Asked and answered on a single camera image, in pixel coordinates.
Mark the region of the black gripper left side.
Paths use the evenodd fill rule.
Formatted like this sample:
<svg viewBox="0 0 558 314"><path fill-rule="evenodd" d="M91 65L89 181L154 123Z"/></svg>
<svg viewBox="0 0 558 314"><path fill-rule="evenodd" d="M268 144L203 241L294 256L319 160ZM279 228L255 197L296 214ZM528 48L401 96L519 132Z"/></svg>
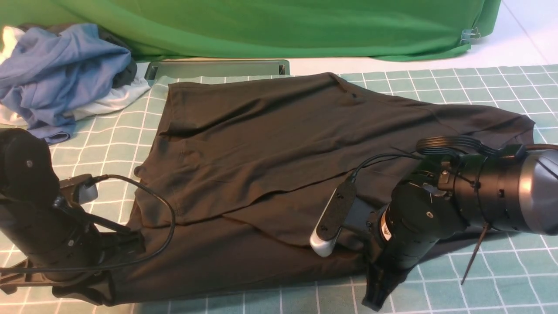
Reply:
<svg viewBox="0 0 558 314"><path fill-rule="evenodd" d="M13 294L20 287L52 287L54 295L111 295L110 271L68 272L68 268L129 262L145 251L138 231L120 226L100 232L83 209L41 211L28 205L2 205L1 231L26 260L1 272L1 290Z"/></svg>

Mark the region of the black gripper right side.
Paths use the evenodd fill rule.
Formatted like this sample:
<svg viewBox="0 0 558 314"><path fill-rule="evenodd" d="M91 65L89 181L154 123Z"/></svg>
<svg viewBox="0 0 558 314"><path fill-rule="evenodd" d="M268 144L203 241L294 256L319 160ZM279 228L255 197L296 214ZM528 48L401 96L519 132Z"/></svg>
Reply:
<svg viewBox="0 0 558 314"><path fill-rule="evenodd" d="M379 312L389 295L440 240L467 227L453 194L434 181L401 181L388 205L369 211L363 306Z"/></svg>

